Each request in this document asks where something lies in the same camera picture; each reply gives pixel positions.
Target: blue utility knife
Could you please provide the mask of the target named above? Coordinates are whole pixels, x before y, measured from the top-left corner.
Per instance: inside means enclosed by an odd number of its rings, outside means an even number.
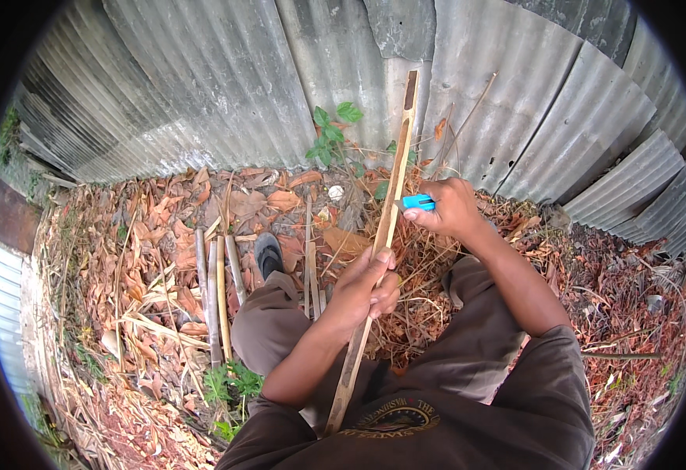
[[[423,209],[424,211],[434,211],[435,202],[428,194],[407,195],[399,201],[395,201],[395,205],[401,210],[406,209]]]

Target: leaf litter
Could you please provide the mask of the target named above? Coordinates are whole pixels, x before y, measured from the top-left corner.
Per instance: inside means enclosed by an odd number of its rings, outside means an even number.
[[[36,251],[45,298],[45,350],[56,351],[56,366],[48,365],[54,375],[49,401],[80,455],[104,468],[212,468],[245,408],[230,410],[213,400],[216,393],[223,396],[216,389],[223,378],[209,369],[194,229],[236,235],[247,293],[263,285],[254,262],[256,234],[272,231],[281,242],[284,268],[301,289],[303,201],[309,196],[320,288],[327,288],[329,298],[348,262],[375,238],[381,216],[376,196],[389,177],[384,168],[361,172],[356,166],[350,172],[332,166],[328,172],[300,174],[280,168],[234,173],[202,168],[70,191],[66,206],[46,214],[38,232],[43,249]],[[404,194],[417,193],[420,182],[421,165],[410,165]],[[344,189],[338,201],[326,191],[331,186]],[[597,439],[593,467],[642,458],[639,448],[667,421],[686,381],[686,257],[667,260],[659,255],[658,242],[634,248],[580,226],[569,234],[549,223],[549,208],[529,201],[491,199],[479,192],[477,205],[558,294],[584,355],[660,355],[657,360],[583,359]],[[339,221],[346,221],[346,230]],[[119,231],[129,225],[132,235],[124,247]],[[374,323],[365,354],[389,360],[397,372],[455,315],[440,280],[462,249],[455,240],[399,217],[393,250],[401,296],[394,314]],[[226,284],[233,318],[238,298],[228,266]],[[661,296],[661,309],[649,312],[646,296]],[[100,341],[116,325],[123,371]],[[617,447],[618,456],[608,463],[605,457]]]

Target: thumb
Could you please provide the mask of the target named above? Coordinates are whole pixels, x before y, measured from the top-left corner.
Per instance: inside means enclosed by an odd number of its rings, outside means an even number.
[[[380,249],[377,256],[372,258],[369,262],[369,266],[367,266],[359,277],[359,281],[367,287],[370,287],[370,289],[374,287],[377,281],[385,276],[387,268],[390,266],[390,258],[392,256],[393,250],[388,247]]]
[[[427,229],[433,230],[439,224],[439,215],[437,211],[424,211],[423,209],[406,209],[403,216],[413,221],[416,225],[421,225]]]

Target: person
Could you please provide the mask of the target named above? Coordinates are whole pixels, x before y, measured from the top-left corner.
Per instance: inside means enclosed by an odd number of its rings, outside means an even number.
[[[443,279],[460,308],[448,327],[402,376],[363,360],[341,430],[321,438],[351,333],[395,308],[394,256],[367,249],[312,323],[271,240],[256,258],[265,285],[232,333],[238,356],[266,379],[216,468],[587,468],[589,397],[564,307],[482,218],[469,182],[424,182],[421,192],[435,210],[403,216],[470,252]]]

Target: fingernail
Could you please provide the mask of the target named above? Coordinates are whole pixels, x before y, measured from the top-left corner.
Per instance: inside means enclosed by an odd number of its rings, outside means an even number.
[[[393,250],[389,249],[388,247],[380,249],[380,252],[377,253],[377,260],[382,261],[382,262],[387,262],[387,260],[390,259],[390,254],[392,254],[392,253],[393,253]]]

